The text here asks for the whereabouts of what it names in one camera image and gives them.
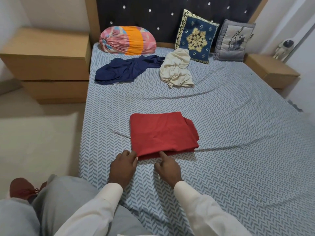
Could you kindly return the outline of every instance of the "person's left hand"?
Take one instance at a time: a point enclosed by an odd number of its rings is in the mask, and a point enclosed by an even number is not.
[[[135,151],[124,150],[116,156],[111,163],[109,182],[120,184],[125,189],[131,181],[138,164],[138,157]]]

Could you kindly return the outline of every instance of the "blue and gold cushion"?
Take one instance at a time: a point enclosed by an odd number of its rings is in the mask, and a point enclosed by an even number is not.
[[[184,9],[175,49],[187,49],[192,60],[209,63],[210,47],[218,26],[218,23],[207,21]]]

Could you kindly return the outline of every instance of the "shirt cuff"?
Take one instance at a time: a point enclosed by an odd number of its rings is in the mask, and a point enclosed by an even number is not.
[[[117,183],[108,183],[100,190],[95,198],[102,198],[108,201],[111,204],[114,213],[122,194],[123,188],[121,185]]]
[[[183,209],[187,209],[190,203],[201,194],[184,181],[179,181],[174,187],[174,195]]]

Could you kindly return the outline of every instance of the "gray panda cushion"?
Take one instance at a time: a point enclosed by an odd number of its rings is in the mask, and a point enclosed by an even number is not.
[[[213,59],[242,62],[246,43],[254,28],[255,24],[224,20],[215,46]]]

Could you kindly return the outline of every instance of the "headboard wooden frame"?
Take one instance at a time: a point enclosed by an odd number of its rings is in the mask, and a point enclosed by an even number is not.
[[[262,0],[251,16],[250,20],[248,23],[254,23],[255,20],[257,19],[258,15],[261,13],[262,9],[266,5],[268,0]],[[96,43],[99,41],[99,36],[101,33],[100,30],[100,22],[99,22],[99,15],[98,15],[98,10],[97,10],[97,2],[96,0],[85,0],[85,5],[86,5],[86,11],[88,14],[89,18],[89,25],[90,25],[90,38],[91,38],[91,43]],[[175,43],[165,43],[165,42],[157,42],[158,47],[166,47],[166,48],[174,48]]]

